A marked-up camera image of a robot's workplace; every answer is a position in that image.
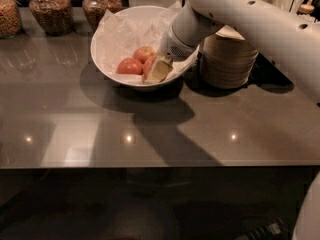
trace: white bowl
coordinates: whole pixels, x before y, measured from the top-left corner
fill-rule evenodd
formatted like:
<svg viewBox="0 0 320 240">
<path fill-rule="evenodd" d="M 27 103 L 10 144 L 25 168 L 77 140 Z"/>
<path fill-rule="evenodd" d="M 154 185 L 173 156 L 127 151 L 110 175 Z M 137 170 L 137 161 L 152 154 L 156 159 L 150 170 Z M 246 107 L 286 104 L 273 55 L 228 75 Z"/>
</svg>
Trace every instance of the white bowl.
<svg viewBox="0 0 320 240">
<path fill-rule="evenodd" d="M 137 7 L 131 7 L 125 10 L 122 10 L 118 13 L 116 13 L 115 15 L 112 15 L 112 17 L 117 17 L 117 19 L 119 20 L 123 20 L 125 19 L 127 22 L 131 21 L 134 24 L 137 24 L 137 26 L 139 26 L 139 24 L 142 24 L 141 26 L 144 26 L 146 28 L 148 28 L 148 26 L 152 27 L 150 28 L 151 31 L 155 31 L 156 33 L 154 34 L 154 36 L 157 35 L 157 38 L 155 40 L 142 40 L 142 42 L 137 42 L 137 44 L 135 43 L 135 38 L 132 38 L 131 43 L 128 44 L 128 42 L 126 40 L 131 39 L 131 35 L 128 36 L 128 33 L 121 33 L 121 29 L 116 29 L 114 31 L 107 31 L 106 29 L 108 29 L 108 24 L 114 24 L 113 23 L 109 23 L 110 20 L 105 19 L 106 16 L 101 20 L 98 29 L 96 30 L 93 38 L 92 38 L 92 42 L 91 42 L 91 55 L 93 58 L 93 61 L 95 63 L 95 65 L 97 66 L 97 68 L 104 74 L 106 75 L 108 78 L 110 78 L 111 80 L 125 85 L 125 86 L 129 86 L 132 87 L 134 89 L 137 90 L 141 90 L 141 91 L 149 91 L 149 90 L 155 90 L 163 85 L 166 85 L 170 82 L 172 82 L 173 80 L 175 80 L 176 78 L 180 77 L 186 70 L 188 70 L 188 68 L 190 68 L 191 65 L 193 65 L 193 63 L 196 61 L 197 59 L 197 53 L 198 53 L 198 49 L 184 62 L 174 62 L 173 63 L 173 71 L 167 76 L 167 78 L 161 82 L 161 83 L 153 83 L 153 84 L 145 84 L 142 82 L 142 77 L 141 76 L 136 76 L 136 75 L 119 75 L 116 73 L 116 68 L 117 65 L 120 63 L 120 61 L 122 59 L 124 59 L 125 57 L 130 57 L 132 56 L 133 52 L 135 51 L 135 49 L 139 48 L 142 45 L 151 45 L 152 47 L 154 47 L 155 49 L 158 49 L 159 45 L 160 45 L 160 39 L 162 36 L 162 33 L 164 32 L 164 30 L 161 30 L 161 27 L 159 28 L 160 30 L 157 29 L 158 25 L 155 25 L 155 20 L 157 19 L 157 17 L 161 14 L 161 13 L 165 13 L 167 10 L 167 8 L 162 8 L 162 7 L 157 7 L 157 6 L 137 6 Z M 113 42 L 112 43 L 108 43 L 109 40 L 114 40 L 114 36 L 115 34 L 118 35 L 118 39 L 116 41 L 117 45 L 123 44 L 123 46 L 130 46 L 130 51 L 126 51 L 124 52 L 124 54 L 121 54 L 123 56 L 112 56 L 110 55 L 109 57 L 107 55 L 109 54 L 115 54 L 115 45 Z M 133 35 L 136 35 L 136 39 L 140 38 L 140 31 L 139 30 L 135 30 L 134 33 L 132 33 Z"/>
</svg>

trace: countertop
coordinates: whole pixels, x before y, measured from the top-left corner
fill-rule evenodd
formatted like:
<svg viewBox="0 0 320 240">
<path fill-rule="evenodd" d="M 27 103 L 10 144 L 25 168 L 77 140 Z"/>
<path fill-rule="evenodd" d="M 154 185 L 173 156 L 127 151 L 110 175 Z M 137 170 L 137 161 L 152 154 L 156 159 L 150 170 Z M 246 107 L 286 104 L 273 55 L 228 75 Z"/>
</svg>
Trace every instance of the countertop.
<svg viewBox="0 0 320 240">
<path fill-rule="evenodd" d="M 222 91 L 195 64 L 139 92 L 97 69 L 81 8 L 62 37 L 20 9 L 24 31 L 0 40 L 0 168 L 320 164 L 320 108 L 297 86 Z"/>
</svg>

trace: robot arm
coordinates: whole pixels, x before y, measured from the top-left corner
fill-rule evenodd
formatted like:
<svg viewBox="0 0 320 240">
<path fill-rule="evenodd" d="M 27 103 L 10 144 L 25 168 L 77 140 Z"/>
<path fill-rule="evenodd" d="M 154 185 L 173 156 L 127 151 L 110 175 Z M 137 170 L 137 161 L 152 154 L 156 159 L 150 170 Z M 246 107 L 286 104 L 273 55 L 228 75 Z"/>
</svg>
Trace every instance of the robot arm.
<svg viewBox="0 0 320 240">
<path fill-rule="evenodd" d="M 209 35 L 230 25 L 316 102 L 320 102 L 320 24 L 261 0 L 189 0 L 160 50 L 185 60 Z"/>
</svg>

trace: bowl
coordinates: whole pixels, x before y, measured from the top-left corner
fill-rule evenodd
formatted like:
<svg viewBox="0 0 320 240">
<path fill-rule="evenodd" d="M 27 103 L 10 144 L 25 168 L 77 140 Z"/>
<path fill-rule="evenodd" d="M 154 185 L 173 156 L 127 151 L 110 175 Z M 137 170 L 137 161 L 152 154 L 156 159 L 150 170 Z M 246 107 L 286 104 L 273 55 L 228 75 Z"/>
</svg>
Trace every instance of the bowl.
<svg viewBox="0 0 320 240">
<path fill-rule="evenodd" d="M 121 60 L 131 57 L 142 45 L 150 45 L 157 50 L 162 34 L 179 10 L 136 6 L 112 15 L 106 13 L 91 41 L 93 62 L 109 79 L 136 90 L 152 91 L 171 83 L 194 64 L 198 48 L 186 61 L 174 62 L 172 72 L 160 83 L 145 84 L 142 76 L 117 74 L 116 69 Z"/>
</svg>

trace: jar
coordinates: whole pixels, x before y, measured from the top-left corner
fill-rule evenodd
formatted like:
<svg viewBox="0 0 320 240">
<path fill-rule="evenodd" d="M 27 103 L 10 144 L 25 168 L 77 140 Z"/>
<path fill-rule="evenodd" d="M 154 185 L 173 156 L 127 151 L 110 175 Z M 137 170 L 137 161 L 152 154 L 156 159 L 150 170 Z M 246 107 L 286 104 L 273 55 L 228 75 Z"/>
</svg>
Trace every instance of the jar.
<svg viewBox="0 0 320 240">
<path fill-rule="evenodd" d="M 61 36 L 73 30 L 70 0 L 31 0 L 29 8 L 46 34 Z"/>
<path fill-rule="evenodd" d="M 15 0 L 0 0 L 0 38 L 13 37 L 21 28 L 21 15 Z"/>
<path fill-rule="evenodd" d="M 106 10 L 116 13 L 122 9 L 121 0 L 83 0 L 82 8 L 88 23 L 95 31 Z"/>
</svg>

